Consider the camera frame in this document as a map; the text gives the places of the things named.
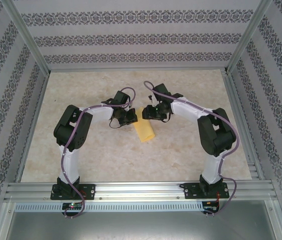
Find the white enclosure wall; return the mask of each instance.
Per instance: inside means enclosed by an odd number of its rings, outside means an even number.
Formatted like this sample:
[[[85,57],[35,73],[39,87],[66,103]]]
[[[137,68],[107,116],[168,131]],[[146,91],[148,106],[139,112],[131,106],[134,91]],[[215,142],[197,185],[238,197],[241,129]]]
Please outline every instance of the white enclosure wall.
[[[0,2],[0,203],[18,172],[46,77]]]
[[[2,2],[12,7],[0,2],[0,202],[36,119],[43,56],[56,71],[227,67],[266,0]],[[235,64],[229,76],[282,207],[282,0],[272,1]]]
[[[225,67],[259,0],[17,0],[52,70]]]
[[[264,175],[282,207],[282,1],[273,1],[232,72]]]

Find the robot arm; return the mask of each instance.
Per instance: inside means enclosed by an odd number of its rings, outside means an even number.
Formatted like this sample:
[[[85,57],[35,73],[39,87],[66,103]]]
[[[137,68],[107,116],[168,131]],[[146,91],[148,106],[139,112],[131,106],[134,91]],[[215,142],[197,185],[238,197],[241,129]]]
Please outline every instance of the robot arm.
[[[79,148],[86,140],[90,125],[112,119],[117,119],[120,126],[136,122],[137,116],[134,108],[129,108],[129,105],[125,108],[120,107],[126,104],[128,99],[130,99],[130,97],[127,94],[118,91],[114,98],[102,102],[102,106],[92,107],[83,113],[74,137],[66,149],[63,161],[64,172],[70,183],[75,186],[76,189],[78,189],[80,182],[78,173]],[[74,105],[69,105],[55,127],[54,137],[56,138],[57,144],[60,146],[61,155],[64,153],[64,147],[74,130],[73,124],[78,121],[84,109],[86,108],[78,108]],[[60,192],[59,195],[74,197],[76,193],[68,184],[64,172],[61,172],[57,178],[57,185],[59,186],[57,190]]]
[[[171,95],[164,84],[154,87],[153,90],[183,101],[179,102],[177,100],[172,100],[152,93],[152,95],[149,96],[152,100],[152,105],[148,105],[143,110],[143,118],[161,120],[165,123],[164,120],[167,119],[168,114],[169,118],[172,114],[176,114],[198,124],[201,145],[207,153],[205,167],[202,175],[200,176],[200,188],[206,196],[214,196],[215,191],[213,189],[222,183],[222,178],[218,171],[221,159],[223,155],[231,149],[232,144],[236,140],[234,132],[225,122],[202,111],[201,109],[184,103],[184,101],[188,103],[190,103],[190,101],[183,95],[179,93]],[[208,108],[205,109],[228,120],[225,110],[221,108],[216,110]]]

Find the aluminum frame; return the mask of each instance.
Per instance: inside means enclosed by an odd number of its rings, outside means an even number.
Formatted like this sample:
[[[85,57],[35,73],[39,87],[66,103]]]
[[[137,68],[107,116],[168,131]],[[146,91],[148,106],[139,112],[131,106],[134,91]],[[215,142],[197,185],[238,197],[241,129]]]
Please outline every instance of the aluminum frame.
[[[129,72],[129,71],[186,71],[186,70],[220,70],[223,71],[223,66],[178,66],[178,67],[105,67],[105,68],[68,68],[68,69],[53,69],[51,73],[77,73],[77,72]]]
[[[198,181],[167,182],[90,182],[96,184],[95,199],[87,203],[135,203],[135,202],[200,202],[214,199],[185,199],[182,183]],[[229,193],[234,184],[226,181]],[[50,199],[50,182],[9,183],[0,211],[0,240],[8,236],[14,210],[18,203],[66,203]],[[282,211],[271,180],[238,180],[233,201],[264,201],[277,240],[282,240]]]
[[[257,158],[257,154],[253,145],[253,141],[249,132],[249,128],[247,126],[246,119],[244,117],[243,109],[239,104],[239,98],[237,92],[234,87],[233,79],[231,75],[228,75],[225,72],[221,72],[223,76],[223,81],[225,85],[225,89],[227,95],[229,97],[230,105],[232,108],[232,112],[234,115],[234,119],[237,125],[237,130],[240,135],[241,143],[243,146],[243,150],[246,156],[248,163],[255,164],[255,168],[258,174],[259,179],[264,180],[265,177],[263,175],[263,171],[260,165],[260,162]]]
[[[262,17],[264,16],[266,10],[270,6],[272,0],[260,0],[248,26],[246,27],[244,34],[242,35],[237,47],[235,48],[228,65],[226,66],[227,72],[232,72],[235,68],[236,63],[240,59],[246,45],[250,41],[254,31],[259,25]]]
[[[13,0],[2,0],[1,3],[4,6],[4,9],[10,15],[13,23],[17,27],[21,36],[23,37],[24,42],[28,46],[29,50],[31,51],[32,55],[34,56],[34,59],[36,60],[36,62],[40,66],[41,71],[43,72],[44,76],[46,77],[50,73],[50,68],[48,64],[46,63],[28,27],[26,26],[21,14],[17,10]]]

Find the black cable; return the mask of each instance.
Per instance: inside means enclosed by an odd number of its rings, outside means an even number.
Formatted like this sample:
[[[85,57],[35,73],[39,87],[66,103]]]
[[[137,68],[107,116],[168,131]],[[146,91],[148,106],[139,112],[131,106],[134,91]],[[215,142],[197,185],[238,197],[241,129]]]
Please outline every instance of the black cable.
[[[110,128],[112,128],[112,129],[119,129],[119,128],[121,128],[122,126],[124,126],[124,125],[121,125],[121,126],[118,126],[118,127],[111,127],[111,123],[112,123],[113,119],[114,119],[114,118],[112,118],[111,121],[110,121],[110,123],[109,123]]]
[[[163,123],[167,123],[168,121],[170,121],[170,119],[171,119],[171,113],[169,113],[169,118],[168,118],[168,120],[167,121],[164,121],[164,120],[161,120]]]

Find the wall panel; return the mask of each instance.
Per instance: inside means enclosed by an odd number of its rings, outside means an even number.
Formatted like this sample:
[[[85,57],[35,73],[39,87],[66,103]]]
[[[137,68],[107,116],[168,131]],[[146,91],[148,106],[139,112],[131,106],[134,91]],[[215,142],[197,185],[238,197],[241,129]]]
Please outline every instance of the wall panel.
[[[46,81],[0,2],[0,203],[14,182]]]
[[[259,0],[16,0],[52,70],[225,67]]]
[[[282,207],[282,1],[271,3],[231,74],[262,170]]]

